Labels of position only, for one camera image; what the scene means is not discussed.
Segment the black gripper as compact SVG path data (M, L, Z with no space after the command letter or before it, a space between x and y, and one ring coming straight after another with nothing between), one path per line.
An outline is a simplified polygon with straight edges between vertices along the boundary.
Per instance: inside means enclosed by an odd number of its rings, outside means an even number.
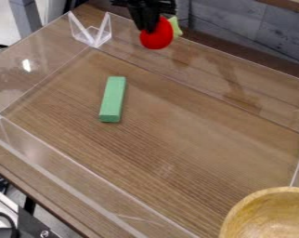
M176 0L112 0L112 5L126 7L140 31L152 33L160 20L160 13L174 15Z

